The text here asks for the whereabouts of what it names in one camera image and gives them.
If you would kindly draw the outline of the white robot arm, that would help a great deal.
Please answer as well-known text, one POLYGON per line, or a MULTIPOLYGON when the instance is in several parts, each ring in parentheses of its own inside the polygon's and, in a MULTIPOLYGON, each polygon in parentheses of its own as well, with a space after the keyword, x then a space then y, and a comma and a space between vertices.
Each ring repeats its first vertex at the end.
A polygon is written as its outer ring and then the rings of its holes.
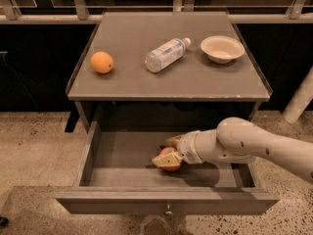
POLYGON ((167 139, 153 164, 160 168, 178 167, 181 163, 249 164, 256 158, 313 183, 312 143, 268 132, 239 117, 227 117, 211 130, 167 139))

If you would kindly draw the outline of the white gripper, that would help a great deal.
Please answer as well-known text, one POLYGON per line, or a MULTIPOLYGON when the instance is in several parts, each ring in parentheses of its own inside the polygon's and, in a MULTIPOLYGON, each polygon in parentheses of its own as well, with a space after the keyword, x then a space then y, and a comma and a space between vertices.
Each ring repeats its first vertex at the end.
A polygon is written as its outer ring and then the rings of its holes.
POLYGON ((152 159, 157 167, 178 166, 182 159, 189 165, 197 165, 204 162, 214 164, 225 158, 225 149, 218 142, 215 129, 179 134, 167 138, 165 144, 177 149, 182 158, 173 150, 160 153, 152 159))

